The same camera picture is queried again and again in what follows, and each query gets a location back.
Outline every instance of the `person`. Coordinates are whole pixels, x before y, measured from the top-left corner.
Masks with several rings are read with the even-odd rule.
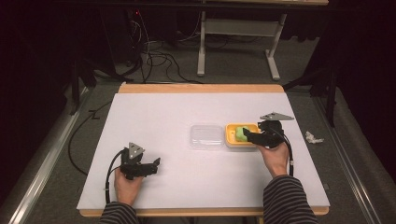
[[[265,224],[318,223],[307,202],[303,185],[297,178],[288,175],[288,146],[282,143],[274,148],[257,148],[273,178],[263,191]],[[118,201],[106,205],[100,223],[138,223],[133,205],[143,177],[128,180],[119,168],[115,172]]]

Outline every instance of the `striped shirt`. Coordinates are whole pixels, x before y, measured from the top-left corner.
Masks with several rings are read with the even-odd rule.
[[[136,211],[126,203],[108,203],[100,217],[104,224],[131,224],[139,223]]]
[[[264,190],[262,203],[265,224],[318,223],[303,185],[290,175],[274,178]]]

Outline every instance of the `human hand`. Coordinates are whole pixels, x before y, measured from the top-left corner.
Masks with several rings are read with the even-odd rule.
[[[127,179],[120,168],[115,170],[114,187],[116,189],[119,203],[134,204],[137,193],[143,181],[143,176],[135,177],[133,180]]]
[[[288,174],[289,149],[286,143],[281,143],[273,148],[262,146],[257,146],[257,148],[262,153],[265,166],[268,168],[273,178]]]

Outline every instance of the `green sponge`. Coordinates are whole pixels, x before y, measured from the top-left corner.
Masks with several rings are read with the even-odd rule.
[[[244,135],[244,128],[249,130],[248,126],[236,127],[235,140],[237,142],[247,142],[248,141],[248,138]]]

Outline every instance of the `yellow container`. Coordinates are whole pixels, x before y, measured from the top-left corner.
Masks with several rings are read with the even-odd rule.
[[[225,127],[225,139],[228,147],[255,147],[256,145],[250,142],[238,142],[235,138],[237,127],[248,126],[252,133],[259,133],[260,129],[255,123],[230,123]]]

